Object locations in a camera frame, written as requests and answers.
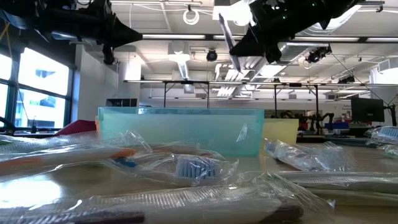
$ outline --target table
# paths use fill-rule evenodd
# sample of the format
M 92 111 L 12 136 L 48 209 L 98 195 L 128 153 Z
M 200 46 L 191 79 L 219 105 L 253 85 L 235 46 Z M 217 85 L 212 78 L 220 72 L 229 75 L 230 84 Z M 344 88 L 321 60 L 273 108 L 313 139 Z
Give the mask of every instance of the table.
M 358 158 L 355 162 L 363 171 L 398 172 L 398 161 L 384 158 L 382 152 L 375 149 L 360 147 L 344 147 L 350 154 Z M 263 152 L 259 158 L 240 158 L 239 171 L 287 171 L 293 167 L 276 162 Z M 124 174 L 102 166 L 87 164 L 71 166 L 46 174 L 9 181 L 0 184 L 0 208 L 13 206 L 35 205 L 43 201 L 62 197 L 88 198 L 93 195 L 116 195 L 145 192 L 150 190 L 171 189 L 173 185 L 154 184 L 146 180 L 128 178 Z M 336 199 L 336 195 L 327 194 L 328 199 Z M 373 202 L 387 206 L 364 206 L 368 199 L 346 198 L 340 195 L 337 200 L 335 214 L 330 220 L 319 222 L 311 218 L 302 223 L 397 223 L 398 203 L 384 203 L 382 200 Z

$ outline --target plastic container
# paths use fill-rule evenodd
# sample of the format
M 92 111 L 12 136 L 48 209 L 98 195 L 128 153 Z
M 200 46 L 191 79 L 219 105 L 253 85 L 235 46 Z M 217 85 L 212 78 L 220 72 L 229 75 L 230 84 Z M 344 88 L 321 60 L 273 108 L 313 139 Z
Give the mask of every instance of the plastic container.
M 262 137 L 296 144 L 297 128 L 299 128 L 298 119 L 267 119 L 264 122 Z
M 149 144 L 193 141 L 222 156 L 252 157 L 261 148 L 264 110 L 108 107 L 99 108 L 98 121 L 101 132 L 135 130 Z

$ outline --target security camera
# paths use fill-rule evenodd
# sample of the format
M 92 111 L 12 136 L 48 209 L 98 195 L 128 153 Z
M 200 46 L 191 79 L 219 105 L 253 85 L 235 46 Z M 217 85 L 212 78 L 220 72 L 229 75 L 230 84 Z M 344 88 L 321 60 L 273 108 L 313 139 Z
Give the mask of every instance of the security camera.
M 214 62 L 217 60 L 217 53 L 215 49 L 210 49 L 207 53 L 206 59 L 208 62 Z

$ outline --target plastic wrapper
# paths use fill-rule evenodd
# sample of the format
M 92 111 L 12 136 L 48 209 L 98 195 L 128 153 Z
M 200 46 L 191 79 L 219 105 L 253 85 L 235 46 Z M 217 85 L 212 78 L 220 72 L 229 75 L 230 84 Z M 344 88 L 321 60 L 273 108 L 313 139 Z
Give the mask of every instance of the plastic wrapper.
M 306 189 L 263 174 L 233 185 L 0 208 L 0 223 L 269 223 L 330 212 L 326 201 Z
M 0 147 L 0 181 L 49 172 L 64 166 L 152 152 L 140 135 L 131 131 L 104 141 L 95 139 L 94 133 L 79 136 L 84 137 L 82 141 L 73 139 L 76 137 L 73 135 Z
M 378 149 L 384 150 L 384 156 L 391 159 L 398 159 L 398 146 L 384 145 L 379 146 Z
M 360 190 L 398 195 L 398 174 L 370 172 L 281 172 L 279 175 L 308 189 Z
M 153 153 L 173 153 L 173 154 L 188 154 L 194 156 L 205 156 L 214 159 L 225 160 L 225 158 L 218 152 L 202 149 L 203 144 L 199 140 L 191 141 L 177 141 L 162 144 L 150 144 Z
M 0 135 L 0 146 L 4 146 L 4 145 L 8 145 L 8 144 L 15 144 L 15 143 L 19 143 L 19 142 L 34 142 L 37 140 L 38 139 Z
M 265 150 L 274 159 L 278 159 L 302 171 L 337 171 L 351 169 L 349 162 L 353 158 L 343 153 L 341 147 L 326 142 L 316 147 L 289 145 L 279 140 L 266 140 Z
M 211 158 L 211 154 L 153 153 L 110 160 L 109 166 L 127 175 L 177 184 L 179 186 L 231 183 L 238 161 L 231 163 Z
M 123 133 L 117 134 L 89 131 L 85 133 L 55 136 L 52 138 L 37 139 L 35 141 L 30 140 L 15 144 L 8 144 L 0 147 L 0 155 L 12 153 L 30 153 L 47 149 L 59 149 L 61 147 L 82 146 L 90 144 L 102 144 L 109 146 L 126 146 L 128 144 L 134 144 L 135 146 L 140 145 L 138 151 L 147 152 L 150 150 L 150 147 L 145 140 L 143 140 L 143 138 L 134 131 L 125 131 Z
M 370 136 L 368 144 L 393 144 L 398 145 L 398 127 L 384 126 L 366 131 Z

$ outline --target light blue plastic bin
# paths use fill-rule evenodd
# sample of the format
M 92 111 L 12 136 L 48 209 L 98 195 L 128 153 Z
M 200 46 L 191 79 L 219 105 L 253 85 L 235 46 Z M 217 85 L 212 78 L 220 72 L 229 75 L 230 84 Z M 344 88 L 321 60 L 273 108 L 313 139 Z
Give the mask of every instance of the light blue plastic bin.
M 203 108 L 99 108 L 101 132 L 135 130 L 149 144 L 188 141 L 226 157 L 257 156 L 264 110 Z

